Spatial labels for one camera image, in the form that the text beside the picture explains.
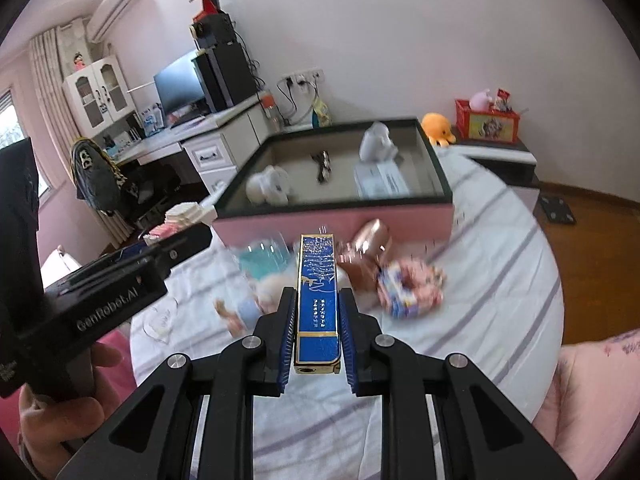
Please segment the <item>person's left hand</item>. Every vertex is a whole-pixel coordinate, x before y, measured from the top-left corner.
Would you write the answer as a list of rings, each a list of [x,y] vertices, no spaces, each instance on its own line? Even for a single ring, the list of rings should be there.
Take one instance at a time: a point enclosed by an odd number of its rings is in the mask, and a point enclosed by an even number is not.
[[[29,386],[20,392],[20,437],[23,462],[43,479],[54,479],[70,460],[64,442],[85,439],[98,430],[118,408],[120,400],[101,368],[122,362],[120,352],[99,342],[91,348],[93,396],[52,405],[41,404]]]

